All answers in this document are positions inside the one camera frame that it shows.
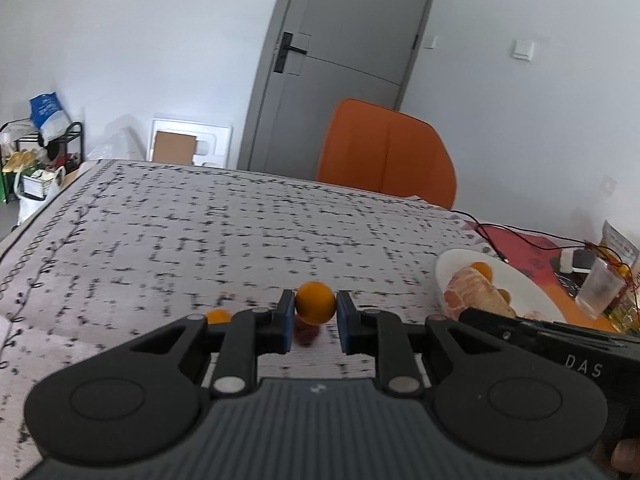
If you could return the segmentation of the person's right hand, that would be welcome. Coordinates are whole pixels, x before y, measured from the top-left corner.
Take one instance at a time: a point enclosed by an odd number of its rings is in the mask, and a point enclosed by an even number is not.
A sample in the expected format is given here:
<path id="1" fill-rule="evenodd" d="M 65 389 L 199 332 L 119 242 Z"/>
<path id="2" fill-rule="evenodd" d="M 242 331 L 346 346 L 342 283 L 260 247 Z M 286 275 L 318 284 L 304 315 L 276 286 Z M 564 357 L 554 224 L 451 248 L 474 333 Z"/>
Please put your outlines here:
<path id="1" fill-rule="evenodd" d="M 591 457 L 616 479 L 623 478 L 625 474 L 630 478 L 639 478 L 640 442 L 638 440 L 621 440 L 616 444 L 611 455 L 606 454 L 604 446 L 598 443 Z"/>

